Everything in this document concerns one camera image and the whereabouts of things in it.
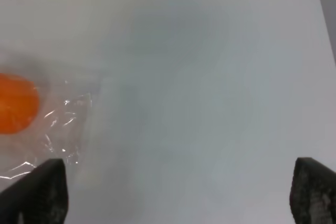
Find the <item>plastic bag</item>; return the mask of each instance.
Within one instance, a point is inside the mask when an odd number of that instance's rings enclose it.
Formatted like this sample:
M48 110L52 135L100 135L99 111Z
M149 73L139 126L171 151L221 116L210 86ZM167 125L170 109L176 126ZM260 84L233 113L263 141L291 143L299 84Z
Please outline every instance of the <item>plastic bag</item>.
M85 148L99 76L82 68L18 55L1 55L0 73L33 82L40 102L37 116L27 128L0 134L0 189L49 158L63 158L71 179Z

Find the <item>orange object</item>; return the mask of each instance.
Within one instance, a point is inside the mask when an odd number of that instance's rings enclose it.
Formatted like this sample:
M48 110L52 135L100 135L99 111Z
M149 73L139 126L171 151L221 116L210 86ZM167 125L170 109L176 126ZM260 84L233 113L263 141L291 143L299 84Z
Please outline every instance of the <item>orange object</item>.
M0 134L14 134L28 127L38 108L38 92L32 82L0 73Z

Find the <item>clear plastic wrap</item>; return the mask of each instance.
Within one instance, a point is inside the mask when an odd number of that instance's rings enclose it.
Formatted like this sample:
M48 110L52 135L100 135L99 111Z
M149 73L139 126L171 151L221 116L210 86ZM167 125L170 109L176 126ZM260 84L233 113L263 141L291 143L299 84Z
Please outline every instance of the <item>clear plastic wrap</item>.
M39 108L27 128L14 134L0 134L0 189L49 158L63 158L71 178L85 148L89 115L100 87L99 76L82 68L28 56L6 54L1 55L1 60L0 73L14 74L34 84Z

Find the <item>white table surface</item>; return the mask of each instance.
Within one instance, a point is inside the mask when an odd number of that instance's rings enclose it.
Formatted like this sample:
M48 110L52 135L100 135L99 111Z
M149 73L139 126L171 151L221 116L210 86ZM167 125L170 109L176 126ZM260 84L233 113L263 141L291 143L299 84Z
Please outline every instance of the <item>white table surface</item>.
M319 0L0 0L0 45L105 74L67 223L293 223L336 168Z

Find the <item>white surface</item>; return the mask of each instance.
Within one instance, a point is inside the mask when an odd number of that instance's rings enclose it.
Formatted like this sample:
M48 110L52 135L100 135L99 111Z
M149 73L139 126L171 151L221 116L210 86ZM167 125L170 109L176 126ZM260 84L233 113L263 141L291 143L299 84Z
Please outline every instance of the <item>white surface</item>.
M319 0L0 0L0 41L104 70L67 223L293 223L295 160L336 168Z
M336 0L321 0L324 18L330 37L331 47L336 55Z

